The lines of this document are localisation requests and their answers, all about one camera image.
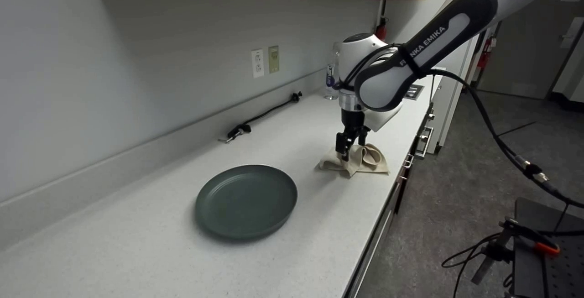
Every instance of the franka emika robot arm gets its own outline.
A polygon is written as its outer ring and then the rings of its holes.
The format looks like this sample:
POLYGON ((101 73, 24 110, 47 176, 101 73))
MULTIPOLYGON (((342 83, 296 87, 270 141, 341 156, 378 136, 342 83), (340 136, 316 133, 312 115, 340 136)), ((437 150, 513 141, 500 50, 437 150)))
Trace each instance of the franka emika robot arm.
POLYGON ((339 92, 344 131, 335 150, 348 160, 357 137, 365 144, 369 130, 377 131, 401 108, 415 80, 440 60, 533 0, 446 0, 440 12, 399 48, 373 34, 356 34, 340 46, 339 92))

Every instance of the folded cloth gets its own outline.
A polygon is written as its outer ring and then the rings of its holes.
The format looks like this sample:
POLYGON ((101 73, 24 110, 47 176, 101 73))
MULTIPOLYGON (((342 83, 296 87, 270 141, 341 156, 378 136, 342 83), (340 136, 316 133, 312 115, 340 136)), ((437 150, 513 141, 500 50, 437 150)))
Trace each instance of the folded cloth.
POLYGON ((349 150, 349 161, 341 159, 334 148, 325 154, 318 163, 323 170, 345 170, 352 177, 356 172, 362 173, 389 173, 386 157, 373 144, 365 146, 354 145, 349 150))

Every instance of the outlet cover plate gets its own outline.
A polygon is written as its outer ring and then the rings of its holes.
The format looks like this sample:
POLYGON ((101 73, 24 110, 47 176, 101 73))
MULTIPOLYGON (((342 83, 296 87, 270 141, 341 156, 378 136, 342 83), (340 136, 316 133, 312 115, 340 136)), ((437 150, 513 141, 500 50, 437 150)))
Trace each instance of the outlet cover plate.
POLYGON ((254 78, 259 78, 263 76, 263 50, 253 50, 252 51, 252 71, 254 73, 254 78))
POLYGON ((278 46, 271 46, 267 49, 269 64, 270 64, 270 73, 280 71, 280 51, 278 50, 278 46))

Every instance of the gray carpet floor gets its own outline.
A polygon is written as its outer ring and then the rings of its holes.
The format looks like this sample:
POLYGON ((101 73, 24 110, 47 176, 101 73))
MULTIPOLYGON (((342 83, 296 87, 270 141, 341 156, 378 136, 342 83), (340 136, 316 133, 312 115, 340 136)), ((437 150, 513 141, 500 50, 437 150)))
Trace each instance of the gray carpet floor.
MULTIPOLYGON (((553 102, 480 93, 497 132, 530 121, 536 124, 502 138, 518 154, 538 163, 565 195, 584 201, 584 114, 553 102)), ((473 99, 462 94, 439 154, 418 160, 403 196, 400 214, 371 264, 359 298, 451 297, 458 268, 442 269, 448 256, 500 231, 524 197, 557 209, 563 204, 528 181, 502 155, 473 99)), ((576 208, 568 213, 584 217, 576 208)), ((469 263, 459 298, 503 296, 510 265, 498 263, 479 285, 470 278, 482 258, 469 263)))

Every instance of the doorway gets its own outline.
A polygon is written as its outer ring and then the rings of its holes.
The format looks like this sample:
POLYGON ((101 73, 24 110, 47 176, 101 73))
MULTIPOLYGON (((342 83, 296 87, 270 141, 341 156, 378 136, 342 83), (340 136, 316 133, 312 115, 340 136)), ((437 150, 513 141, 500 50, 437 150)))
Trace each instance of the doorway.
POLYGON ((584 0, 535 0, 503 20, 478 89, 544 99, 584 24, 584 0))

